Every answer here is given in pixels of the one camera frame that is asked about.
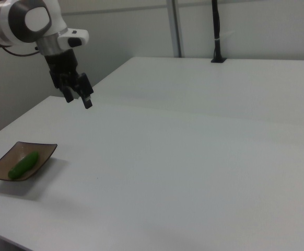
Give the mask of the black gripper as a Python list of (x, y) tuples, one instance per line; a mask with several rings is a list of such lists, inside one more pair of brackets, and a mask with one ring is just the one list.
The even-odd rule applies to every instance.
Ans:
[[(62, 90), (67, 103), (72, 102), (74, 100), (72, 89), (75, 88), (76, 76), (78, 75), (76, 71), (78, 63), (73, 49), (56, 55), (47, 55), (45, 60), (49, 66), (54, 86)], [(89, 109), (92, 107), (91, 94), (93, 94), (93, 88), (85, 73), (77, 76), (77, 87), (85, 108)]]

